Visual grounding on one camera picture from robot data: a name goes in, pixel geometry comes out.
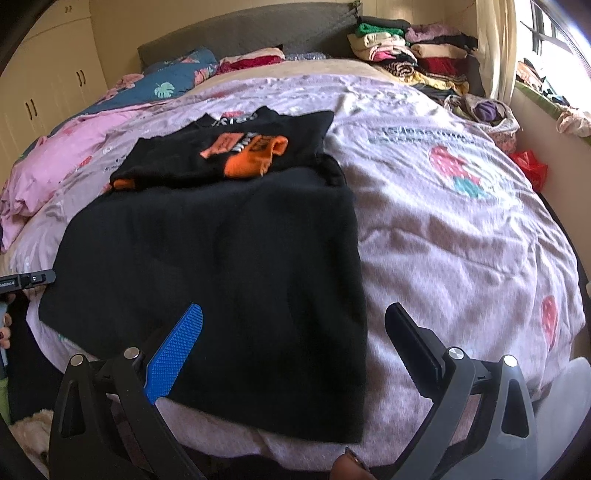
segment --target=white curtain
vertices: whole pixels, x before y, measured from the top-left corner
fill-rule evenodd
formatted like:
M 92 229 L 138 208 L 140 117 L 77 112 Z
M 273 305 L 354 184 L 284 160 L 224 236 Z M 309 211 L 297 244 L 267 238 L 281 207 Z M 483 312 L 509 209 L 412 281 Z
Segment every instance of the white curtain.
M 486 94 L 511 103 L 517 70 L 515 0 L 476 0 L 480 75 Z

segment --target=wardrobe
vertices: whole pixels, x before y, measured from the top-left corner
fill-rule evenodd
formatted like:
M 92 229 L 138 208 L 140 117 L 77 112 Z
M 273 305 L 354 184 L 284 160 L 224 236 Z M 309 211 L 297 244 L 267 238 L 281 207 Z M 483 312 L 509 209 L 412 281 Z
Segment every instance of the wardrobe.
M 105 91 L 89 0 L 56 1 L 0 76 L 0 181 L 31 142 Z

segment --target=blue gripper pad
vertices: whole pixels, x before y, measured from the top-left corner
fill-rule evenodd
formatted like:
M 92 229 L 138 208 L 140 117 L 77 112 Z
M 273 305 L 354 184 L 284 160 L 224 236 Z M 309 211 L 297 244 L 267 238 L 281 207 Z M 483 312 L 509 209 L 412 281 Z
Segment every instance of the blue gripper pad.
M 202 327 L 203 312 L 193 303 L 148 363 L 144 392 L 152 405 L 170 393 Z

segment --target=headboard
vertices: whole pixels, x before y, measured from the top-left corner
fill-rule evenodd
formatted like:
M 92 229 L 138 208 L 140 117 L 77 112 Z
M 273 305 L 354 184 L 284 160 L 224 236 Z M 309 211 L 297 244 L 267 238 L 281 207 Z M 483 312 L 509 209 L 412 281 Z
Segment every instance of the headboard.
M 142 67 L 172 60 L 197 47 L 221 59 L 282 44 L 283 51 L 321 51 L 352 57 L 347 34 L 361 14 L 361 3 L 308 2 L 248 8 L 208 18 L 138 47 Z

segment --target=monstera leaf print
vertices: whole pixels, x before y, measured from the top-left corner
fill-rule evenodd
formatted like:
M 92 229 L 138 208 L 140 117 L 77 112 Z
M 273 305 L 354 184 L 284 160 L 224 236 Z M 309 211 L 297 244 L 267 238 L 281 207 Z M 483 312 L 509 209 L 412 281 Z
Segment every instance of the monstera leaf print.
M 164 82 L 158 85 L 154 90 L 154 95 L 158 98 L 171 98 L 174 92 L 174 85 L 172 83 Z

